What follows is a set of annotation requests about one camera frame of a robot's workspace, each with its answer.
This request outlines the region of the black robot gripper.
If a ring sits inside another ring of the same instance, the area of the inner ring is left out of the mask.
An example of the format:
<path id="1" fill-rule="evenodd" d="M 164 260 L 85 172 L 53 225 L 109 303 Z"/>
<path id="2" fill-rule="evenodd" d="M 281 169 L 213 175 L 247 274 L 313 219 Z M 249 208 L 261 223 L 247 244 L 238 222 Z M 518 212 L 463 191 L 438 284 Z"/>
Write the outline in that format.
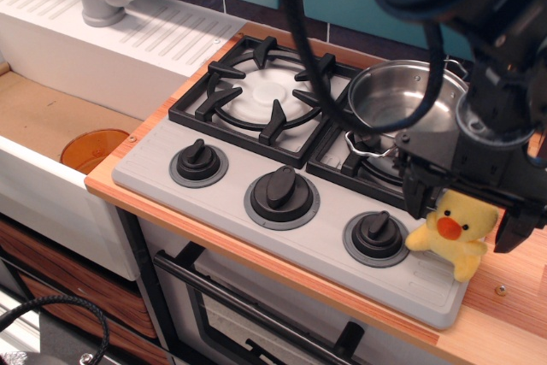
<path id="1" fill-rule="evenodd" d="M 395 138 L 406 211 L 415 219 L 434 211 L 443 187 L 506 209 L 495 253 L 509 253 L 540 228 L 546 214 L 546 161 L 529 143 L 493 147 L 457 129 L 400 132 Z"/>

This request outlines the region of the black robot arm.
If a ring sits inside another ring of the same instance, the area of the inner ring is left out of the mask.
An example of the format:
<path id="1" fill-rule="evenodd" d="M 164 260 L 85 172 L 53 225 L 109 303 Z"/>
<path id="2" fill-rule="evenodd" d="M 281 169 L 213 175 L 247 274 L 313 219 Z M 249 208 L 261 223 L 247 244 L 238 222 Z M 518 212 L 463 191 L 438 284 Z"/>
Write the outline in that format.
<path id="1" fill-rule="evenodd" d="M 448 132 L 408 129 L 396 137 L 408 212 L 444 186 L 505 213 L 495 250 L 508 253 L 546 223 L 546 162 L 530 156 L 546 128 L 546 0 L 375 0 L 388 14 L 440 23 L 470 44 L 467 94 Z"/>

